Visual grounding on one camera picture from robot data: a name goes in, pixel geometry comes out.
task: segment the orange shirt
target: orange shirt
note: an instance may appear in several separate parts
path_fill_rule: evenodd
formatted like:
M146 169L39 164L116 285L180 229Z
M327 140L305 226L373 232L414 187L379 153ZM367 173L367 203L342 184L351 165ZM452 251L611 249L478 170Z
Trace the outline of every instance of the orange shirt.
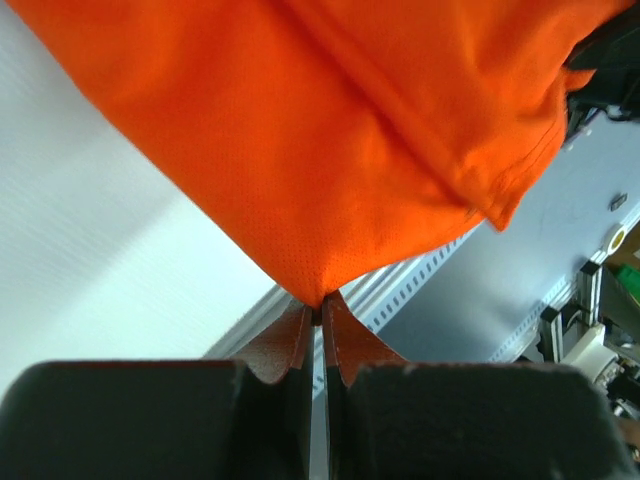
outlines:
M502 230L574 45L630 0L9 0L86 97L300 300Z

